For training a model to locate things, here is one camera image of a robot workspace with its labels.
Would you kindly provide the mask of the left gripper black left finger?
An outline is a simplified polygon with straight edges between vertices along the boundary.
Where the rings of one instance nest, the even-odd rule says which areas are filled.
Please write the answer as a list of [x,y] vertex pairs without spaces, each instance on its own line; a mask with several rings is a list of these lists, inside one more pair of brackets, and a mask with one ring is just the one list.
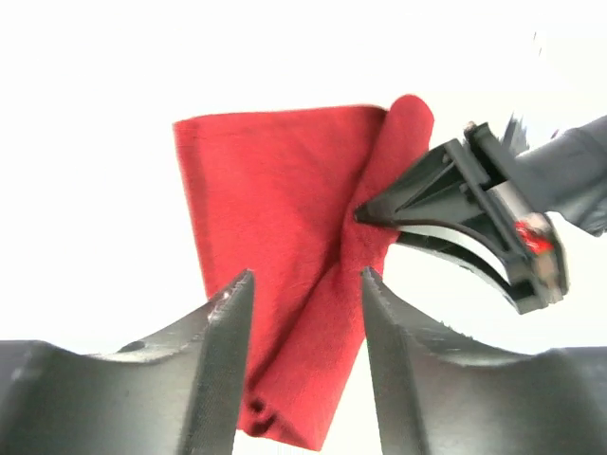
[[229,454],[255,281],[110,355],[1,344],[1,450],[13,455]]

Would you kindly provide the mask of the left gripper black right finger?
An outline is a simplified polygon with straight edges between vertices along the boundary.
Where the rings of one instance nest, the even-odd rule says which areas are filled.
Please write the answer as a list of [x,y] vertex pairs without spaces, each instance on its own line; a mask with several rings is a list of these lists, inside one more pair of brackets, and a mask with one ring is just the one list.
[[602,454],[606,351],[514,354],[461,335],[361,275],[386,454]]

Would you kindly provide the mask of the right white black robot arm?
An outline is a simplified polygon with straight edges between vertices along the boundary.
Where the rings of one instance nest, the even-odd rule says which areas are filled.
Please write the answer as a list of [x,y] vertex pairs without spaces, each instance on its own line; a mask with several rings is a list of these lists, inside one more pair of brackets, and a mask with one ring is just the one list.
[[477,274],[521,314],[568,292],[564,247],[548,214],[591,235],[606,229],[606,121],[530,148],[512,118],[502,137],[470,123],[360,205],[358,222],[391,228],[405,246]]

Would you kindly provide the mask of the dark red cloth napkin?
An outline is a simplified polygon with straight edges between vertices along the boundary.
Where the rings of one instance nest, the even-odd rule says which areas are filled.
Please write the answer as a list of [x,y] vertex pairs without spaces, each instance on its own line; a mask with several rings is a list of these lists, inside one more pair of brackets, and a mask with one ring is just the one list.
[[355,220],[429,147],[433,115],[405,95],[369,105],[178,121],[175,146],[205,288],[255,276],[238,427],[322,447],[364,338],[360,272],[395,233]]

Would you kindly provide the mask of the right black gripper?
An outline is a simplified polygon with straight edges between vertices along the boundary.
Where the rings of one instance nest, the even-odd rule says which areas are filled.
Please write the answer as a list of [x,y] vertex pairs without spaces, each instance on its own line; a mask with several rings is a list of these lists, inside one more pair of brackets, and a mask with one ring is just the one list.
[[482,214],[458,167],[474,162],[456,139],[426,152],[385,191],[355,209],[356,221],[398,229],[400,244],[513,291],[511,299],[521,314],[562,301],[569,290],[566,260],[553,223],[539,211],[545,192],[486,123],[469,122],[464,135],[488,175],[479,187],[506,224],[502,236],[514,255],[512,264],[505,267],[481,242],[452,229]]

